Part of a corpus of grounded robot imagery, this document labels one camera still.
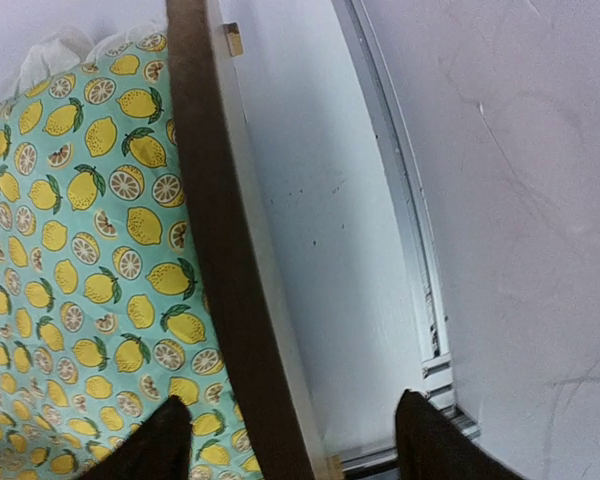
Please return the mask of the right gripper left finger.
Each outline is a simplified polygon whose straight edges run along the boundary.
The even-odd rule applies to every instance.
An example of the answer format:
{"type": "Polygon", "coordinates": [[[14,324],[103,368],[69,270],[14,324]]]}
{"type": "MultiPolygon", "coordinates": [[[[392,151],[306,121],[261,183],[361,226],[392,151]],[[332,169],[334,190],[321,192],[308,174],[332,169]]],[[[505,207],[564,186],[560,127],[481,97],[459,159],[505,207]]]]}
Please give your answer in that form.
{"type": "Polygon", "coordinates": [[[123,444],[82,474],[84,480],[187,479],[191,413],[170,396],[123,444]]]}

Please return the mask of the aluminium back table edge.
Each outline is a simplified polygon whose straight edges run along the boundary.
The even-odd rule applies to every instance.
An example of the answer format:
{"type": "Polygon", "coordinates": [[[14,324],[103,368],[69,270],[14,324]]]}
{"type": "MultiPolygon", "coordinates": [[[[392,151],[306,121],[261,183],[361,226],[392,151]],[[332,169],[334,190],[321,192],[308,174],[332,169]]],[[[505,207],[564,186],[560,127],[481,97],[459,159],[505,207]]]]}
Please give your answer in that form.
{"type": "Polygon", "coordinates": [[[480,428],[458,406],[447,317],[429,212],[404,116],[368,10],[361,1],[337,1],[340,22],[374,131],[397,222],[408,280],[419,391],[470,441],[480,428]]]}

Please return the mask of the lemon print bed cushion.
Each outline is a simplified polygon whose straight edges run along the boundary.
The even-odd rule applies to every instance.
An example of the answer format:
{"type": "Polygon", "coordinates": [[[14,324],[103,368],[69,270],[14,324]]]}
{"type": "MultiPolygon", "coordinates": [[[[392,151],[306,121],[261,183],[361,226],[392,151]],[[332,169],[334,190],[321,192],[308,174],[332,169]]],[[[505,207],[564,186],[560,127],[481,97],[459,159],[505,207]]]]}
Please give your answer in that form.
{"type": "Polygon", "coordinates": [[[0,102],[0,479],[72,479],[168,397],[189,479],[258,479],[188,223],[163,31],[0,102]]]}

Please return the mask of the wooden pet bed frame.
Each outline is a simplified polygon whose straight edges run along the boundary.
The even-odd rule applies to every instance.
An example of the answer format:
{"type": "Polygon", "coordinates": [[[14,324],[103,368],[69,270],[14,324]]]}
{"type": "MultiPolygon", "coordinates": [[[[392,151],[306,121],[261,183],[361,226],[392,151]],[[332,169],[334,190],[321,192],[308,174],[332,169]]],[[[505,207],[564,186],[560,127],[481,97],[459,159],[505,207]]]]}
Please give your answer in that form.
{"type": "Polygon", "coordinates": [[[216,1],[166,5],[177,145],[205,293],[251,445],[268,479],[339,479],[304,377],[216,1]]]}

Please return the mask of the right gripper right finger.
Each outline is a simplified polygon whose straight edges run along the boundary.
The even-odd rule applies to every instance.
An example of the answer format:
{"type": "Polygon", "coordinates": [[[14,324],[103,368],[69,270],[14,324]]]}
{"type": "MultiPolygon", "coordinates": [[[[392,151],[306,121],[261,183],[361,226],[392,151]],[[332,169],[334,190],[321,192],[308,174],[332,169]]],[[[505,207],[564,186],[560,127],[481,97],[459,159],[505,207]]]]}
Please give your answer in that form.
{"type": "Polygon", "coordinates": [[[399,400],[395,442],[402,479],[521,478],[471,442],[419,392],[406,390],[399,400]]]}

